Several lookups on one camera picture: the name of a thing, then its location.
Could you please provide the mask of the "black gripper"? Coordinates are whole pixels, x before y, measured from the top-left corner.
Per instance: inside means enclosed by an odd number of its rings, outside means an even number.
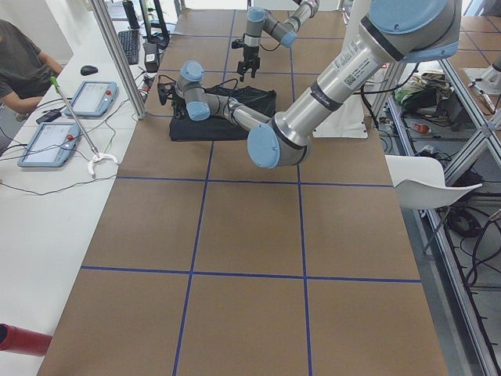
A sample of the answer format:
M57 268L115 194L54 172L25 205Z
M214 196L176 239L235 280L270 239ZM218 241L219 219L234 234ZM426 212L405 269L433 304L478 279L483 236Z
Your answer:
M245 74L250 71L250 76L256 78L256 73L260 68L261 58L259 57L259 45L246 45L242 38L232 41L232 49L243 49L243 59L239 61L237 73L240 82L244 82Z
M186 118L187 110L186 110L186 101L181 98L176 90L176 83L157 83L157 93L159 97L160 104L164 106L167 101L171 102L171 107L174 111L175 118Z

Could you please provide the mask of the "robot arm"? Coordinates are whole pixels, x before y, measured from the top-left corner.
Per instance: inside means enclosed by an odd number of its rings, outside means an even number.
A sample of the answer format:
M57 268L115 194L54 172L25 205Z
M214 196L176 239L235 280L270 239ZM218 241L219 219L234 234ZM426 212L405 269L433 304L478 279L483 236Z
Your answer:
M232 41L232 49L242 49L243 58L238 62L237 74L244 81L245 74L255 78L261 65L259 51L261 36L265 32L278 42L279 46L290 48L297 38L297 33L308 19L315 16L319 10L319 1L295 1L297 9L285 21L279 21L273 14L262 7L250 6L247 10L246 27L241 38Z
M195 60L184 63L169 88L157 86L159 100L181 101L193 121L214 115L246 129L247 152L261 168L297 165L310 153L312 131L384 64L454 55L460 21L459 1L371 1L358 34L286 111L273 117L207 92L201 85L204 69Z

